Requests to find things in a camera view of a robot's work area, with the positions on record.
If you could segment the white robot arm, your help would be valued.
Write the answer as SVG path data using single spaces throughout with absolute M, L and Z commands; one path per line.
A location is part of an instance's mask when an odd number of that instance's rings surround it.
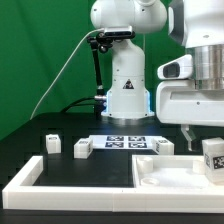
M 96 0 L 91 21 L 102 52 L 112 50 L 112 87 L 102 116 L 133 123 L 153 114 L 179 124 L 188 141 L 192 125 L 224 127 L 224 0 Z M 156 111 L 145 89 L 145 54 L 131 42 L 169 26 L 169 36 L 186 54 L 161 65 Z

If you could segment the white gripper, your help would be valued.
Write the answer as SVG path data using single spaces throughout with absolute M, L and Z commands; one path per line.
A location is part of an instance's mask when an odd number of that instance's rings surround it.
M 193 151 L 196 136 L 190 125 L 224 127 L 224 90 L 196 90 L 192 80 L 163 81 L 156 91 L 156 114 L 162 123 L 181 124 Z

